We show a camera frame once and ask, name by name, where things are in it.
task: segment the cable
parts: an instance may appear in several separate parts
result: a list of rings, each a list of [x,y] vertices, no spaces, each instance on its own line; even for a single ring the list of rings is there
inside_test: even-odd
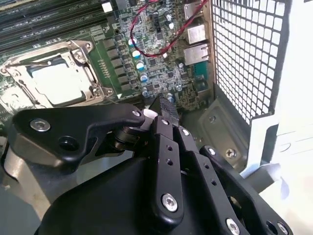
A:
[[[158,3],[161,0],[150,0],[149,2],[145,3],[141,8],[139,8],[137,14],[135,15],[133,21],[132,21],[132,25],[131,25],[131,32],[130,32],[130,37],[133,43],[133,46],[135,47],[136,50],[138,50],[140,52],[140,54],[142,54],[145,57],[158,57],[163,55],[164,53],[166,53],[175,43],[176,41],[179,39],[179,37],[183,34],[184,30],[192,23],[193,19],[195,18],[195,16],[201,11],[201,9],[203,8],[203,6],[208,2],[208,0],[204,0],[201,4],[199,4],[199,6],[196,8],[194,14],[185,22],[185,24],[178,30],[177,32],[177,36],[169,43],[168,46],[162,48],[159,53],[157,54],[147,54],[144,53],[142,50],[140,50],[137,46],[136,43],[134,41],[134,37],[133,37],[133,30],[134,30],[134,26],[136,25],[137,19],[140,15],[141,12],[143,12],[149,5],[154,4],[154,3]]]

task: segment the screw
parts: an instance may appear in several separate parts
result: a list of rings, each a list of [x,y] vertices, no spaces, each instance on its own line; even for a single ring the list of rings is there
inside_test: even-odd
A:
[[[168,124],[169,124],[168,121],[167,121],[167,120],[164,120],[164,119],[162,119],[162,122],[163,122],[165,125],[168,125]]]
[[[213,122],[215,122],[216,117],[215,116],[211,116],[211,117],[209,117],[209,120],[210,120],[210,123],[213,123]]]
[[[226,150],[226,157],[235,158],[236,157],[236,151],[232,148],[227,149]]]
[[[177,201],[172,195],[168,193],[162,196],[162,204],[170,212],[177,211],[178,208]]]
[[[136,111],[136,110],[133,110],[133,114],[135,115],[135,116],[137,116],[137,117],[139,117],[141,114],[140,114],[140,112],[138,112],[138,111]]]
[[[80,58],[82,58],[82,56],[83,56],[83,54],[82,54],[80,51],[78,51],[78,52],[76,52],[76,53],[74,54],[74,57],[75,57],[76,59],[80,59]]]
[[[226,220],[226,225],[227,225],[228,229],[231,231],[232,234],[234,234],[234,235],[239,235],[240,234],[240,230],[239,230],[238,225],[232,219],[228,218]]]
[[[216,154],[216,152],[212,148],[209,148],[209,152],[210,152],[211,155],[215,155]]]
[[[286,235],[289,234],[288,230],[286,229],[286,227],[282,223],[278,222],[277,225],[280,228],[280,230],[283,231],[284,234],[286,234]]]
[[[0,72],[1,73],[7,73],[6,69],[3,69],[3,68],[0,70]]]
[[[182,129],[182,132],[185,134],[185,136],[189,136],[189,132],[185,129]]]
[[[30,127],[39,132],[45,132],[51,128],[49,122],[40,118],[32,120],[30,122]]]

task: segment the metal mesh grille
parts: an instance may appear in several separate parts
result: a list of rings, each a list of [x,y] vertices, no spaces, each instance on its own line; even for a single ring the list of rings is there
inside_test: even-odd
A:
[[[239,1],[212,2],[216,83],[250,124],[272,108],[286,10],[273,0]]]

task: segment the motherboard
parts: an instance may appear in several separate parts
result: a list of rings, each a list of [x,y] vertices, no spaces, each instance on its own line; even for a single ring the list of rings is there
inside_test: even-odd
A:
[[[181,112],[205,106],[210,45],[201,12],[168,52],[148,58],[130,38],[145,2],[0,0],[0,127],[23,109],[119,102],[143,108],[157,95]],[[158,53],[197,5],[149,6],[135,22],[136,46]]]

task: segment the cpu socket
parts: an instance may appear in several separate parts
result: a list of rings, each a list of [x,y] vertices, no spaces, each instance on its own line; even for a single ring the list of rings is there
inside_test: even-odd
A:
[[[0,73],[11,76],[35,107],[96,104],[113,92],[101,86],[92,68],[92,49],[89,41],[57,43],[9,58]]]

